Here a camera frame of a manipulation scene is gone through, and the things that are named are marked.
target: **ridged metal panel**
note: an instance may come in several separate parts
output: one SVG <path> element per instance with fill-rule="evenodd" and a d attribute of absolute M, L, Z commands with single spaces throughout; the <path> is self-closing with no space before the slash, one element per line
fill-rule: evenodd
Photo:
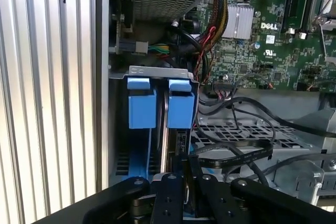
<path fill-rule="evenodd" d="M 1 223 L 96 192 L 95 0 L 0 0 Z"/>

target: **white sticker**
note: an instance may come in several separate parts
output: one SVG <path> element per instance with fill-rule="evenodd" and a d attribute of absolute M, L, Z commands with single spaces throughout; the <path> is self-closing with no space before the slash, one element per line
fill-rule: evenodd
<path fill-rule="evenodd" d="M 274 44 L 275 36 L 274 35 L 267 35 L 266 36 L 266 44 Z"/>

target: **green circuit board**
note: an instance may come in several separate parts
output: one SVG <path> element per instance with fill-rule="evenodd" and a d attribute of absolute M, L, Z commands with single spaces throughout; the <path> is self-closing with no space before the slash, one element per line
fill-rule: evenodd
<path fill-rule="evenodd" d="M 228 0 L 230 4 L 244 3 L 246 0 Z M 221 39 L 213 48 L 215 61 L 209 84 L 233 84 L 247 73 L 257 72 L 272 82 L 276 90 L 301 90 L 298 84 L 310 86 L 324 80 L 336 80 L 336 66 L 326 62 L 320 42 L 320 33 L 307 34 L 306 39 L 288 37 L 281 27 L 301 26 L 305 9 L 303 0 L 296 1 L 297 15 L 292 15 L 283 24 L 286 0 L 249 0 L 254 7 L 250 40 Z M 211 15 L 211 0 L 203 1 L 197 8 L 204 30 Z M 262 29 L 261 23 L 272 24 L 277 29 Z M 254 49 L 253 43 L 260 48 Z M 324 44 L 329 57 L 336 57 L 336 34 L 324 36 Z M 253 78 L 243 82 L 243 88 L 260 89 L 264 83 Z M 336 92 L 334 84 L 319 89 L 323 92 Z"/>

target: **motherboard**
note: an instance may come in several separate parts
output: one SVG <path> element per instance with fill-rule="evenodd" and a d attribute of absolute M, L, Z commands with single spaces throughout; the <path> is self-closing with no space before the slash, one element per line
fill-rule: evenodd
<path fill-rule="evenodd" d="M 197 7 L 203 30 L 212 12 L 212 1 L 204 0 Z M 331 30 L 321 34 L 314 31 L 316 28 L 302 32 L 304 19 L 308 19 L 305 12 L 312 8 L 307 1 L 228 0 L 229 7 L 248 6 L 253 10 L 249 39 L 232 36 L 218 41 L 212 51 L 214 61 L 208 84 L 233 84 L 248 73 L 258 73 L 271 81 L 275 90 L 336 92 L 333 83 L 314 85 L 336 80 L 336 66 L 330 60 L 336 57 L 336 33 Z M 249 78 L 242 88 L 268 86 L 258 78 Z"/>

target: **dell logo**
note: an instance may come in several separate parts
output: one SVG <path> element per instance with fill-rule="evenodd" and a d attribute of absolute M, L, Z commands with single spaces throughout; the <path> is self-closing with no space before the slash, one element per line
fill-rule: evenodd
<path fill-rule="evenodd" d="M 277 24 L 270 24 L 270 23 L 261 23 L 261 28 L 262 29 L 267 29 L 267 30 L 274 30 L 277 31 L 278 27 Z"/>

